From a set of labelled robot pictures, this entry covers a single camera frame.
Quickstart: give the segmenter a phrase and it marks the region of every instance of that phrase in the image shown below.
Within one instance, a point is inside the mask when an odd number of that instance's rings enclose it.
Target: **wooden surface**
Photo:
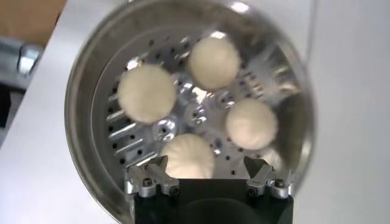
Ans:
[[[45,46],[66,0],[0,0],[0,36]]]

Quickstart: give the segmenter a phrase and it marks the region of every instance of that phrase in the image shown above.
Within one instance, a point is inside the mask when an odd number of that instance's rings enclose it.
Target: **steamed bun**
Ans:
[[[176,101],[175,93],[168,71],[157,65],[142,65],[122,78],[118,102],[128,117],[150,124],[170,113]]]
[[[193,135],[176,136],[163,148],[168,155],[166,173],[174,178],[211,178],[214,172],[214,154],[206,140]]]
[[[275,138],[277,119],[266,104],[255,99],[245,99],[229,111],[226,131],[237,146],[261,149]]]
[[[239,70],[240,59],[234,45],[226,39],[200,40],[190,55],[189,66],[202,88],[216,90],[231,84]]]

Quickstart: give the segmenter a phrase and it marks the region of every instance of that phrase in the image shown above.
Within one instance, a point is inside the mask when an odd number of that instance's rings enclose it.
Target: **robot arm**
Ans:
[[[127,169],[136,224],[293,222],[290,171],[276,172],[262,159],[245,157],[249,180],[175,179],[164,171],[167,162],[164,156]]]

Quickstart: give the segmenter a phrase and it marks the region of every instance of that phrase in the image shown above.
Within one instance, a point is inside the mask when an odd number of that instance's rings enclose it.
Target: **metal screw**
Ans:
[[[152,181],[152,179],[150,179],[149,177],[144,178],[144,180],[142,181],[142,185],[143,185],[144,187],[149,187],[149,186],[151,186],[152,184],[153,184],[153,181]]]
[[[178,189],[177,187],[175,187],[175,186],[173,186],[173,187],[171,187],[171,188],[169,189],[169,194],[170,194],[171,196],[176,196],[176,195],[178,195],[179,193],[180,193],[179,189]]]
[[[257,197],[257,189],[254,187],[249,188],[248,194],[250,197]]]
[[[282,179],[276,179],[275,180],[275,187],[284,187],[285,182]]]

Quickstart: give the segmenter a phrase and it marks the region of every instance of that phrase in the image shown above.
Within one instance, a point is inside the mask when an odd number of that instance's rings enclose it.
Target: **white surface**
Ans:
[[[120,2],[68,1],[0,150],[0,223],[115,223],[74,168],[64,102],[81,45]]]
[[[166,173],[174,178],[211,178],[214,173],[214,153],[209,143],[194,134],[178,135],[163,148],[168,156]]]
[[[159,65],[126,72],[118,86],[118,102],[128,117],[151,124],[166,117],[176,101],[170,73]]]
[[[389,223],[390,1],[319,2],[317,144],[296,223]]]

